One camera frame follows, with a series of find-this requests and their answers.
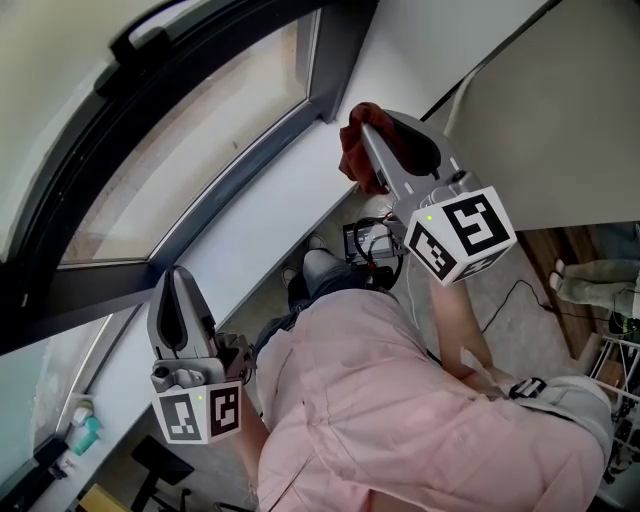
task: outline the shoe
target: shoe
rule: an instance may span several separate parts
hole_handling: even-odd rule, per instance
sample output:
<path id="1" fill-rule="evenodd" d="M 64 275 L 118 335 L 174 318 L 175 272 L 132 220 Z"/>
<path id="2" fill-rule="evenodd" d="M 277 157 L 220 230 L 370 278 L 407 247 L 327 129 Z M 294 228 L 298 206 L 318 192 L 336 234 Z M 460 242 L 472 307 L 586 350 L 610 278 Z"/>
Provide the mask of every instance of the shoe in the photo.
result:
<path id="1" fill-rule="evenodd" d="M 309 238 L 307 238 L 307 252 L 315 251 L 316 249 L 326 249 L 327 244 L 320 235 L 316 235 L 315 233 L 311 233 Z"/>
<path id="2" fill-rule="evenodd" d="M 297 268 L 293 267 L 284 267 L 282 269 L 282 282 L 284 283 L 285 288 L 289 288 L 289 284 L 293 281 L 293 278 L 296 277 L 300 272 Z"/>
<path id="3" fill-rule="evenodd" d="M 564 261 L 562 261 L 560 258 L 558 258 L 556 260 L 556 272 L 558 273 L 558 275 L 564 276 L 565 267 L 566 267 L 566 265 L 564 264 Z"/>
<path id="4" fill-rule="evenodd" d="M 557 272 L 551 272 L 549 275 L 549 286 L 551 289 L 558 291 L 560 289 L 560 285 L 562 284 L 562 276 Z"/>

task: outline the black cable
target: black cable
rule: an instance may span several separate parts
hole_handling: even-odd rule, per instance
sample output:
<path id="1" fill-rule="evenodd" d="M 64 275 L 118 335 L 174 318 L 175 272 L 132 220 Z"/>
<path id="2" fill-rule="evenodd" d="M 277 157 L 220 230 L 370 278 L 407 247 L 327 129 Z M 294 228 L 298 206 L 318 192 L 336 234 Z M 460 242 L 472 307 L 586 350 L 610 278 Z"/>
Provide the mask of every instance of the black cable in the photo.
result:
<path id="1" fill-rule="evenodd" d="M 602 322 L 608 322 L 607 319 L 599 318 L 599 317 L 595 317 L 595 316 L 574 315 L 573 313 L 564 313 L 563 311 L 558 311 L 557 309 L 552 308 L 551 306 L 547 306 L 546 304 L 542 304 L 540 302 L 540 299 L 538 298 L 538 295 L 536 294 L 536 291 L 533 289 L 533 286 L 531 286 L 529 283 L 527 283 L 524 279 L 518 279 L 515 283 L 513 283 L 513 286 L 511 287 L 511 290 L 509 290 L 509 293 L 507 293 L 507 296 L 502 301 L 502 304 L 500 304 L 498 309 L 496 309 L 496 312 L 491 317 L 491 320 L 489 320 L 487 325 L 484 326 L 484 329 L 482 329 L 483 333 L 489 328 L 491 323 L 496 319 L 496 317 L 498 316 L 498 313 L 500 313 L 500 310 L 505 306 L 505 304 L 509 300 L 509 297 L 513 293 L 513 290 L 515 290 L 516 286 L 518 286 L 518 283 L 526 284 L 529 287 L 529 289 L 531 290 L 531 293 L 533 293 L 533 296 L 536 298 L 536 302 L 538 303 L 538 306 L 540 306 L 545 311 L 548 311 L 549 313 L 555 313 L 556 315 L 572 316 L 574 318 L 587 318 L 589 320 L 600 320 Z"/>
<path id="2" fill-rule="evenodd" d="M 356 246 L 356 251 L 358 251 L 358 254 L 360 254 L 364 261 L 366 261 L 369 265 L 375 265 L 373 256 L 371 256 L 371 247 L 373 247 L 373 243 L 369 246 L 369 254 L 365 254 L 362 246 L 360 245 L 360 240 L 358 240 L 358 230 L 364 226 L 373 226 L 374 224 L 380 224 L 386 228 L 387 226 L 384 223 L 384 219 L 384 217 L 362 217 L 361 219 L 358 219 L 353 225 L 353 244 Z"/>

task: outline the pink shirt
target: pink shirt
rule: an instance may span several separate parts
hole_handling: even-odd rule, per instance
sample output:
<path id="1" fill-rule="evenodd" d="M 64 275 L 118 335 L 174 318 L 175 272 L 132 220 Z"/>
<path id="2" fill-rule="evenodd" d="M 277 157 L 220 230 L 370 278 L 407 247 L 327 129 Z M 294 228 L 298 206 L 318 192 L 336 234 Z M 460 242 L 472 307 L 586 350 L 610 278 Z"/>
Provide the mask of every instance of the pink shirt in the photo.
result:
<path id="1" fill-rule="evenodd" d="M 595 438 L 488 400 L 419 339 L 392 297 L 362 290 L 321 298 L 272 337 L 257 372 L 271 431 L 260 509 L 282 495 L 275 510 L 366 510 L 375 489 L 430 511 L 586 510 L 604 471 Z"/>

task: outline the wire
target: wire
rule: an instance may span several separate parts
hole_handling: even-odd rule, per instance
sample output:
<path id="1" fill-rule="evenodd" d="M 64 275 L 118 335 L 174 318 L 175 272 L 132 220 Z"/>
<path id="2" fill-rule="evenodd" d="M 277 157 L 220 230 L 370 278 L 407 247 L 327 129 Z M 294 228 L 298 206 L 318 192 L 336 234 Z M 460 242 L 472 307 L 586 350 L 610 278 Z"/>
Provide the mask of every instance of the wire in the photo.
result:
<path id="1" fill-rule="evenodd" d="M 478 66 L 476 66 L 476 68 L 473 69 L 471 73 L 469 73 L 467 76 L 464 77 L 464 80 L 462 80 L 460 87 L 458 87 L 458 90 L 456 91 L 456 95 L 453 97 L 453 106 L 451 107 L 451 112 L 449 113 L 449 119 L 447 120 L 447 125 L 444 127 L 444 131 L 443 131 L 446 137 L 449 136 L 449 134 L 453 130 L 453 127 L 456 124 L 456 121 L 458 120 L 458 112 L 460 111 L 460 104 L 462 103 L 462 98 L 467 92 L 467 87 L 469 87 L 469 84 L 471 83 L 471 80 L 473 80 L 473 77 L 476 76 L 478 74 L 478 71 L 482 69 L 482 66 L 483 64 L 479 64 Z"/>
<path id="2" fill-rule="evenodd" d="M 489 320 L 487 325 L 484 326 L 484 329 L 482 329 L 483 333 L 489 328 L 491 323 L 496 319 L 496 317 L 498 316 L 498 313 L 500 313 L 500 310 L 502 310 L 502 308 L 505 306 L 505 304 L 509 300 L 509 297 L 513 293 L 513 290 L 515 290 L 516 286 L 518 286 L 518 283 L 526 284 L 529 287 L 529 289 L 531 290 L 531 293 L 533 293 L 533 296 L 536 298 L 536 302 L 538 303 L 538 306 L 540 306 L 545 311 L 548 311 L 549 313 L 555 313 L 556 315 L 572 316 L 574 318 L 587 318 L 589 320 L 600 320 L 601 322 L 608 322 L 608 320 L 605 319 L 605 318 L 599 318 L 599 317 L 595 317 L 595 316 L 585 316 L 585 315 L 574 315 L 573 313 L 565 313 L 563 311 L 558 311 L 557 309 L 552 308 L 551 306 L 547 306 L 546 304 L 542 304 L 540 302 L 540 299 L 538 298 L 538 295 L 536 294 L 536 291 L 533 289 L 533 286 L 531 286 L 529 283 L 527 283 L 524 279 L 518 279 L 515 283 L 513 283 L 513 286 L 511 287 L 511 290 L 509 290 L 509 293 L 507 293 L 507 296 L 502 301 L 502 304 L 500 304 L 498 309 L 496 309 L 496 312 L 491 317 L 491 320 Z"/>
<path id="3" fill-rule="evenodd" d="M 629 388 L 627 387 L 627 382 L 629 382 L 629 372 L 627 372 L 627 363 L 625 363 L 624 350 L 622 346 L 620 346 L 620 357 L 622 359 L 622 371 L 624 372 L 624 390 L 629 392 Z"/>
<path id="4" fill-rule="evenodd" d="M 360 228 L 364 226 L 373 226 L 374 224 L 380 224 L 384 227 L 387 227 L 386 224 L 384 223 L 385 219 L 386 219 L 386 216 L 385 217 L 362 217 L 361 219 L 358 219 L 353 225 L 353 244 L 356 246 L 356 250 L 358 251 L 360 256 L 362 256 L 369 265 L 375 265 L 375 262 L 373 261 L 373 256 L 371 255 L 371 248 L 373 247 L 373 243 L 369 245 L 369 254 L 365 254 L 364 250 L 362 249 L 362 246 L 360 245 L 360 240 L 358 240 L 358 231 Z"/>
<path id="5" fill-rule="evenodd" d="M 416 318 L 416 303 L 413 300 L 413 293 L 411 293 L 411 283 L 409 282 L 409 271 L 411 270 L 411 256 L 413 253 L 409 253 L 407 256 L 407 271 L 405 272 L 405 277 L 407 278 L 407 292 L 409 293 L 409 300 L 411 301 L 411 314 L 413 315 L 413 323 L 420 330 L 420 326 L 418 325 L 418 319 Z"/>

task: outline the person in background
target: person in background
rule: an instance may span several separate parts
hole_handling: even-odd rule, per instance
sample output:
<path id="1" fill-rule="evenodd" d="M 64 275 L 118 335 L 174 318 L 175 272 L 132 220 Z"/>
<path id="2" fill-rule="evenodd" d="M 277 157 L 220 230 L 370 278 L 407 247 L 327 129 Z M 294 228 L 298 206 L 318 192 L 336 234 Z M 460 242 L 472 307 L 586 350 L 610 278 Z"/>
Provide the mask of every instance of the person in background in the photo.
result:
<path id="1" fill-rule="evenodd" d="M 640 261 L 595 260 L 565 265 L 556 260 L 549 286 L 562 300 L 600 306 L 627 318 L 640 319 Z"/>

